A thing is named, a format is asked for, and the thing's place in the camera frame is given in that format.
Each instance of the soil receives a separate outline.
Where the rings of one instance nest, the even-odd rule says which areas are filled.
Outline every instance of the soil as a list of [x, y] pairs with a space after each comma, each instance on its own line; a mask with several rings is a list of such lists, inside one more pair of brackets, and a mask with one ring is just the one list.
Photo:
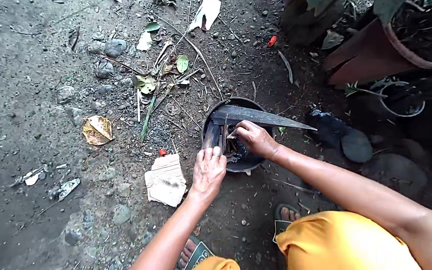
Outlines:
[[[423, 0], [413, 2], [423, 6]], [[412, 5], [403, 3], [393, 17], [392, 27], [404, 46], [432, 62], [432, 10], [421, 12]]]

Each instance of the black plastic pot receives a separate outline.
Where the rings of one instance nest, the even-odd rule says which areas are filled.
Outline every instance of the black plastic pot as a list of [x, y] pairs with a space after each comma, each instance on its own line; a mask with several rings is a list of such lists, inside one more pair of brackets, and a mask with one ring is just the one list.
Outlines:
[[[214, 111], [216, 111], [220, 106], [225, 105], [225, 104], [237, 105], [240, 107], [245, 107], [245, 108], [249, 108], [249, 109], [254, 109], [254, 110], [266, 112], [265, 109], [263, 109], [255, 101], [252, 101], [250, 99], [243, 98], [243, 97], [232, 97], [228, 100], [221, 101], [218, 104], [216, 104], [213, 108], [211, 108], [208, 115], [206, 116], [206, 120], [204, 121], [204, 126], [201, 130], [201, 143], [205, 139], [205, 133], [206, 133], [206, 130], [208, 128], [209, 121], [211, 120], [210, 115]], [[266, 127], [264, 129], [269, 133], [270, 136], [273, 136], [273, 128]], [[265, 159], [262, 158], [261, 156], [255, 155], [253, 153], [248, 153], [247, 156], [244, 156], [243, 158], [238, 160], [237, 163], [228, 163], [226, 165], [226, 171], [233, 172], [233, 173], [248, 172], [248, 171], [251, 171], [251, 170], [255, 169], [256, 167], [258, 167], [259, 164], [261, 164], [263, 161], [265, 161]]]

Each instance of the toe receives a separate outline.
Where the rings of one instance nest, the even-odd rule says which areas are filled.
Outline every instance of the toe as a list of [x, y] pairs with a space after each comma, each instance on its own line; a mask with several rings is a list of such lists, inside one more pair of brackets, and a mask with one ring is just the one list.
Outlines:
[[287, 207], [281, 208], [281, 219], [284, 221], [290, 220], [290, 211]]

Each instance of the rock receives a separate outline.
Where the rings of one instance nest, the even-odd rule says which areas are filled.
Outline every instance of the rock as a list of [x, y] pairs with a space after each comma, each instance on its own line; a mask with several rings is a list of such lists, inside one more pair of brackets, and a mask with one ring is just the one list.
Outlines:
[[98, 101], [93, 101], [93, 102], [91, 102], [90, 107], [93, 111], [97, 112], [101, 109], [101, 103], [99, 103]]
[[91, 37], [93, 38], [93, 40], [104, 41], [104, 35], [99, 32], [93, 33]]
[[122, 225], [131, 218], [131, 211], [128, 206], [123, 204], [118, 204], [114, 207], [114, 217], [113, 222], [116, 225]]
[[92, 54], [103, 54], [105, 43], [101, 41], [94, 41], [88, 46], [88, 52]]
[[117, 185], [117, 194], [121, 197], [129, 197], [131, 193], [130, 183], [120, 183]]
[[67, 104], [75, 95], [75, 88], [70, 85], [63, 85], [57, 90], [57, 102]]
[[76, 107], [68, 107], [66, 109], [66, 113], [71, 118], [72, 124], [74, 126], [82, 126], [85, 123], [85, 119], [83, 118], [83, 110]]
[[112, 39], [106, 41], [104, 52], [107, 56], [116, 58], [123, 54], [123, 52], [128, 47], [128, 43], [122, 39]]
[[344, 155], [356, 163], [368, 162], [373, 156], [373, 147], [366, 135], [357, 130], [350, 129], [348, 133], [341, 138], [341, 146]]
[[261, 259], [262, 259], [262, 256], [261, 256], [261, 253], [256, 253], [256, 263], [258, 264], [258, 265], [261, 265]]
[[111, 91], [111, 89], [113, 89], [113, 86], [111, 84], [105, 84], [105, 85], [101, 86], [101, 88], [99, 88], [97, 90], [97, 92], [100, 95], [105, 95], [105, 94], [109, 93]]
[[96, 77], [100, 79], [109, 79], [113, 74], [114, 74], [113, 64], [106, 59], [101, 60], [96, 70]]
[[410, 199], [416, 199], [427, 183], [424, 171], [404, 156], [381, 154], [363, 165], [361, 174]]

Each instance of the green leaf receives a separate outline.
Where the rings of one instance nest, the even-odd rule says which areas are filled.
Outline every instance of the green leaf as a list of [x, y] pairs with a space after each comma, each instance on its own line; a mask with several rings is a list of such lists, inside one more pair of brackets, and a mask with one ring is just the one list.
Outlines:
[[181, 54], [177, 57], [176, 67], [179, 73], [183, 73], [188, 69], [189, 59], [186, 54]]
[[136, 86], [141, 89], [141, 93], [147, 95], [156, 89], [156, 81], [153, 79], [153, 77], [148, 76], [145, 78], [143, 76], [137, 75], [136, 78], [138, 79]]
[[146, 24], [146, 27], [144, 28], [144, 30], [146, 32], [153, 32], [156, 30], [159, 30], [160, 26], [157, 22], [150, 22], [148, 24]]

